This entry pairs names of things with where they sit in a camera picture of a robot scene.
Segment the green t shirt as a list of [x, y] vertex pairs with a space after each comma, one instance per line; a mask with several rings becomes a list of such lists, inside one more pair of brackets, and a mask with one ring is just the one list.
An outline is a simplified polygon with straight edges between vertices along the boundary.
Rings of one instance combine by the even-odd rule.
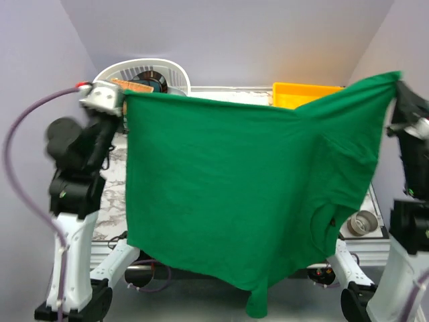
[[127, 241], [250, 292], [334, 254], [378, 163], [399, 71], [296, 109], [127, 92]]

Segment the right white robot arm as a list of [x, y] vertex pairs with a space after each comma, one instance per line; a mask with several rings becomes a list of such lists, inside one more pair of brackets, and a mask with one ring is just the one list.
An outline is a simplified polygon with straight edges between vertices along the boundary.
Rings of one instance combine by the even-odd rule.
[[404, 168], [404, 192], [390, 215], [390, 248], [379, 284], [366, 276], [346, 243], [320, 239], [308, 246], [310, 258], [328, 262], [341, 286], [341, 309], [347, 321], [415, 321], [428, 285], [428, 101], [408, 85], [396, 85], [389, 137], [397, 137]]

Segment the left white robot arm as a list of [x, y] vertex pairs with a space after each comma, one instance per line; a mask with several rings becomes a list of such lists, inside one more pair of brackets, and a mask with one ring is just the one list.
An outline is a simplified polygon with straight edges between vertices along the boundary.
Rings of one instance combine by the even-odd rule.
[[91, 117], [86, 127], [63, 117], [46, 132], [46, 151], [56, 165], [49, 187], [50, 212], [59, 229], [50, 290], [34, 312], [37, 321], [102, 321], [113, 298], [113, 288], [131, 265], [143, 264], [146, 245], [122, 239], [95, 268], [90, 267], [95, 223], [109, 165], [111, 142], [120, 119]]

